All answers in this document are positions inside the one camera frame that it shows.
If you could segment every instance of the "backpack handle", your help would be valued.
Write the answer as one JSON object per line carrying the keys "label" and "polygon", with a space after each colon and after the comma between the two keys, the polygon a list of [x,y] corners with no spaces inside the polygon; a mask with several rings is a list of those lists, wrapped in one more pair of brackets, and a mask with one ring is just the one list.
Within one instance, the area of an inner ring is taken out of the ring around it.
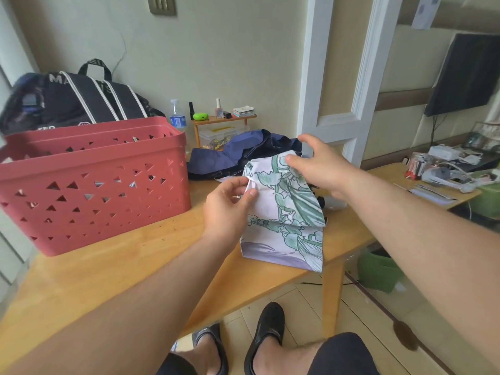
{"label": "backpack handle", "polygon": [[104,62],[100,59],[94,58],[86,62],[83,66],[78,70],[78,75],[87,75],[87,70],[89,68],[89,64],[93,64],[104,69],[104,80],[111,81],[112,75],[109,68],[104,64]]}

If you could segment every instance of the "black slipper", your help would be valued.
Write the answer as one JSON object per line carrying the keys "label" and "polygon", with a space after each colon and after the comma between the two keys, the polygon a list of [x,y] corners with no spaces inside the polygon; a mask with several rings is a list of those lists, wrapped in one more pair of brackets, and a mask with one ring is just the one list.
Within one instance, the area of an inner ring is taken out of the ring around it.
{"label": "black slipper", "polygon": [[248,348],[247,356],[245,357],[245,364],[243,365],[245,369],[245,375],[255,375],[253,371],[253,359],[257,353],[264,338],[268,335],[272,335],[278,340],[280,346],[283,345],[283,335],[284,335],[284,311],[281,305],[277,302],[270,302],[263,309],[260,314],[259,322],[257,323],[257,330],[255,331],[255,336],[253,341]]}
{"label": "black slipper", "polygon": [[221,339],[221,323],[214,323],[212,326],[208,328],[203,328],[202,330],[195,332],[191,335],[192,337],[192,346],[196,347],[199,342],[199,339],[205,334],[211,334],[214,338],[214,341],[217,346],[217,351],[219,352],[219,357],[221,358],[221,369],[217,373],[217,375],[228,375],[229,374],[229,362],[228,356],[226,355],[226,350],[224,349],[224,345],[222,344]]}

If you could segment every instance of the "television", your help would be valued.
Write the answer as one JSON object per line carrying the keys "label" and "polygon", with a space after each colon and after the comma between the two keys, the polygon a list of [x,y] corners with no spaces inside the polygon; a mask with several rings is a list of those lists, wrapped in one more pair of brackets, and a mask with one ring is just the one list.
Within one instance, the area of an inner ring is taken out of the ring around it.
{"label": "television", "polygon": [[424,114],[488,104],[500,75],[500,35],[457,34]]}

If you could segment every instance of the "green container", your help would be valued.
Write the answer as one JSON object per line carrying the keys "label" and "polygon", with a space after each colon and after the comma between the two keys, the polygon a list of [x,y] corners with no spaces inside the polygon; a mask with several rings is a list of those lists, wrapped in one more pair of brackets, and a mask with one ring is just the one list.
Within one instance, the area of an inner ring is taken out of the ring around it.
{"label": "green container", "polygon": [[[489,171],[477,171],[472,176],[478,177]],[[483,185],[479,189],[483,193],[470,201],[472,211],[489,218],[500,218],[500,183]]]}
{"label": "green container", "polygon": [[377,255],[380,252],[365,252],[358,259],[358,276],[366,288],[391,292],[394,286],[404,276],[403,271],[392,258]]}

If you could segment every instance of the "air vent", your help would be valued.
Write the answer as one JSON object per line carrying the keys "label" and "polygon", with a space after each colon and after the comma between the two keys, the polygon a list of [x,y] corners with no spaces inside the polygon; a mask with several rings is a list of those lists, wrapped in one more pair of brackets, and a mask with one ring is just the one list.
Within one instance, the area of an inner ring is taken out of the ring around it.
{"label": "air vent", "polygon": [[147,0],[149,11],[159,15],[176,15],[174,0]]}

